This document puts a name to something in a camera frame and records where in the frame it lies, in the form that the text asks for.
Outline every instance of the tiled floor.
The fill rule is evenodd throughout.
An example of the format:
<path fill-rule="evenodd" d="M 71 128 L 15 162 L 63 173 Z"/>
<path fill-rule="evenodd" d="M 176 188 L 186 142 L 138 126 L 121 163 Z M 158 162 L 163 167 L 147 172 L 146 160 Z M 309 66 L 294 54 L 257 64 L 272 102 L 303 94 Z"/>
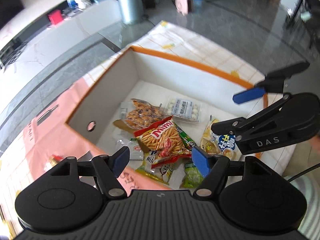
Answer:
<path fill-rule="evenodd" d="M 100 31 L 108 40 L 97 43 L 79 57 L 58 58 L 56 66 L 46 67 L 44 74 L 36 76 L 34 82 L 41 83 L 37 90 L 27 86 L 15 98 L 15 104 L 8 106 L 6 116 L 0 116 L 0 150 L 5 150 L 23 127 L 39 111 L 48 105 L 72 82 L 122 47 L 124 38 L 137 39 L 161 20 L 185 27 L 203 35 L 238 55 L 262 73 L 281 68 L 287 64 L 308 60 L 310 68 L 289 80 L 287 91 L 297 93 L 311 91 L 320 96 L 319 57 L 315 48 L 308 49 L 309 37 L 303 27 L 295 30 L 283 28 L 286 11 L 270 0 L 204 0 L 202 8 L 183 16 L 177 13 L 171 0 L 161 0 L 156 9 L 146 11 L 149 21 L 145 28 L 124 29 L 118 23 Z M 61 62 L 68 61 L 57 73 L 53 72 Z"/>

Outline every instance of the gray trash can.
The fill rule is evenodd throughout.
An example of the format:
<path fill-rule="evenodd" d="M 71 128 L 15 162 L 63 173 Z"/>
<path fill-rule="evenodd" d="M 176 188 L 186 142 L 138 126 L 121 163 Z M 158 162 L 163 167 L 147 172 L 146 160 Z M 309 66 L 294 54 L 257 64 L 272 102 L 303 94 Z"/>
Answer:
<path fill-rule="evenodd" d="M 142 0 L 118 0 L 118 2 L 124 24 L 135 24 L 142 21 Z"/>

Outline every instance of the label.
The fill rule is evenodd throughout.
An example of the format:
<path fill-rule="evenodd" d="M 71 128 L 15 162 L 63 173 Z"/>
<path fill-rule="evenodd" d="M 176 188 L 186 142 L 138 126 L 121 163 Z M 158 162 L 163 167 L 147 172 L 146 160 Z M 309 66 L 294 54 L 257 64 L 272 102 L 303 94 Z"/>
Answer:
<path fill-rule="evenodd" d="M 136 151 L 141 151 L 140 146 L 135 146 L 134 149 L 135 149 Z"/>
<path fill-rule="evenodd" d="M 159 139 L 161 137 L 161 134 L 167 130 L 168 128 L 170 128 L 171 126 L 173 126 L 173 122 L 165 122 L 163 125 L 161 125 L 158 129 L 154 130 L 151 135 L 156 138 Z"/>
<path fill-rule="evenodd" d="M 195 164 L 194 163 L 187 163 L 185 165 L 185 168 L 194 168 L 195 167 Z"/>
<path fill-rule="evenodd" d="M 153 163 L 156 158 L 157 151 L 150 151 L 149 156 L 146 158 L 146 161 L 149 163 Z"/>
<path fill-rule="evenodd" d="M 175 105 L 173 106 L 172 115 L 191 118 L 193 102 L 177 98 Z"/>
<path fill-rule="evenodd" d="M 221 151 L 223 151 L 225 148 L 230 148 L 231 150 L 234 150 L 236 137 L 234 135 L 221 135 L 218 139 L 218 146 Z"/>
<path fill-rule="evenodd" d="M 160 172 L 161 172 L 161 175 L 163 176 L 164 174 L 166 174 L 167 170 L 169 169 L 170 165 L 169 164 L 164 164 L 161 166 L 160 168 Z"/>
<path fill-rule="evenodd" d="M 259 138 L 259 141 L 251 140 L 249 141 L 249 145 L 252 149 L 260 149 L 264 147 L 270 147 L 274 146 L 275 144 L 281 143 L 283 141 L 287 140 L 287 136 L 279 135 L 275 137 L 263 137 Z"/>
<path fill-rule="evenodd" d="M 130 189 L 139 189 L 139 186 L 136 185 L 136 182 L 134 181 L 134 178 L 130 176 L 130 173 L 124 171 L 121 173 L 120 178 L 124 179 L 125 184 L 130 186 Z"/>

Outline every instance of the red snack bag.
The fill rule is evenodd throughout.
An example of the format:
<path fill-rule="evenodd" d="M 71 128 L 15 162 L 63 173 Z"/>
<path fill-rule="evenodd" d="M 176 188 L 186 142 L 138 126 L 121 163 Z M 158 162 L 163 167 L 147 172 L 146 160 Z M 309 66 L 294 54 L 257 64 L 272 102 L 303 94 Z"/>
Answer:
<path fill-rule="evenodd" d="M 157 151 L 151 168 L 165 163 L 174 163 L 180 157 L 191 157 L 191 152 L 183 145 L 172 116 L 134 132 L 134 136 L 151 151 Z"/>

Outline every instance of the snack bag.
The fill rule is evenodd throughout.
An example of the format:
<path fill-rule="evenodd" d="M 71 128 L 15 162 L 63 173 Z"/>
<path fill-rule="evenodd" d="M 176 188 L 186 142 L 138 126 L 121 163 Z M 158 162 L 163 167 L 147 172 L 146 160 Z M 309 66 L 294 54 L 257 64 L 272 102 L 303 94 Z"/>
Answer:
<path fill-rule="evenodd" d="M 191 152 L 183 145 L 172 116 L 136 131 L 134 135 L 151 151 L 157 151 L 151 168 L 165 163 L 174 163 L 180 157 L 191 156 Z"/>
<path fill-rule="evenodd" d="M 127 139 L 126 135 L 130 135 L 130 134 L 127 132 L 124 132 L 124 134 L 118 135 L 115 151 L 120 150 L 123 146 L 127 146 L 130 149 L 130 160 L 142 161 L 143 151 L 139 146 L 137 139 L 130 138 L 132 135 L 129 137 L 130 139 Z"/>
<path fill-rule="evenodd" d="M 192 151 L 192 148 L 194 146 L 196 146 L 196 142 L 194 140 L 192 140 L 190 138 L 189 135 L 187 135 L 176 123 L 174 123 L 174 125 L 176 126 L 178 133 L 180 135 L 180 138 L 185 146 L 186 149 L 188 149 L 189 151 Z"/>
<path fill-rule="evenodd" d="M 163 111 L 140 99 L 131 99 L 130 103 L 121 104 L 121 115 L 124 121 L 133 129 L 143 129 L 156 121 L 162 120 Z"/>
<path fill-rule="evenodd" d="M 210 121 L 204 131 L 200 147 L 209 154 L 222 154 L 232 161 L 238 161 L 241 158 L 241 152 L 236 146 L 236 137 L 234 135 L 217 135 L 211 131 L 211 125 L 219 122 L 217 119 Z"/>
<path fill-rule="evenodd" d="M 186 163 L 184 163 L 183 166 L 184 166 L 184 171 L 186 173 L 186 176 L 183 179 L 180 187 L 186 187 L 186 188 L 198 187 L 203 181 L 203 177 L 200 171 L 198 170 L 198 168 L 195 166 L 192 160 L 188 160 Z"/>
<path fill-rule="evenodd" d="M 64 159 L 64 157 L 60 155 L 54 155 L 52 154 L 49 157 L 49 160 L 44 166 L 44 171 L 47 172 L 48 170 L 52 169 L 55 165 L 57 165 L 59 162 L 61 162 Z"/>
<path fill-rule="evenodd" d="M 199 122 L 200 103 L 181 98 L 169 98 L 164 112 L 181 121 Z"/>
<path fill-rule="evenodd" d="M 169 185 L 169 179 L 174 169 L 174 163 L 167 163 L 157 168 L 151 168 L 156 154 L 156 151 L 150 151 L 149 153 L 145 154 L 142 165 L 136 169 L 136 172 Z"/>

